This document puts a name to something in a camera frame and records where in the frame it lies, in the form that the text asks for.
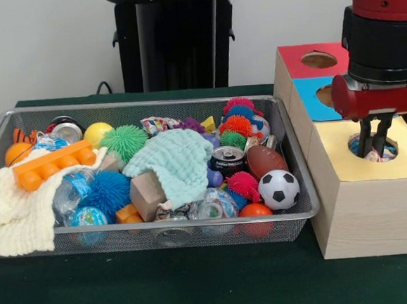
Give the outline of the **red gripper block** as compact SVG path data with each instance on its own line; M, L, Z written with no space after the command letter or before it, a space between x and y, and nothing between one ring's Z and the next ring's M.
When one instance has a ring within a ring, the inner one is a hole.
M335 76L331 84L334 110L343 119L360 119L358 156L364 157L373 149L384 152L393 114L407 114L407 84L367 84L347 74ZM373 118L369 116L376 114L381 114L376 116L380 122L372 136Z

